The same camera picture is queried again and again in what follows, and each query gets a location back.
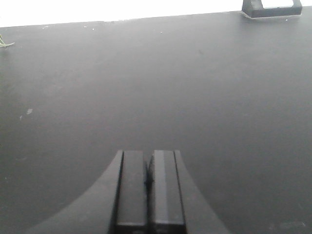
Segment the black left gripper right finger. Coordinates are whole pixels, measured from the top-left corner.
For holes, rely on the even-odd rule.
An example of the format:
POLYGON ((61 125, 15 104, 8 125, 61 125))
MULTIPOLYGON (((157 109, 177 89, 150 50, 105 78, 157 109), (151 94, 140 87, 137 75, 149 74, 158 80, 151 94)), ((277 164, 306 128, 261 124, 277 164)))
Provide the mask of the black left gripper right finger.
POLYGON ((149 180, 150 233, 229 233, 195 185, 180 151, 154 151, 149 180))

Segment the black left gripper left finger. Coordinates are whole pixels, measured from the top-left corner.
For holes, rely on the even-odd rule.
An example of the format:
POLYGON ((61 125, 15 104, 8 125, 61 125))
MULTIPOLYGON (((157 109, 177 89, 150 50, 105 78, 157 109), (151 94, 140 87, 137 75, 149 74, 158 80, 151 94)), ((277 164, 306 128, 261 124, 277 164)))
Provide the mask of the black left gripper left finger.
POLYGON ((147 223, 143 153, 120 150, 88 190, 27 233, 145 234, 147 223))

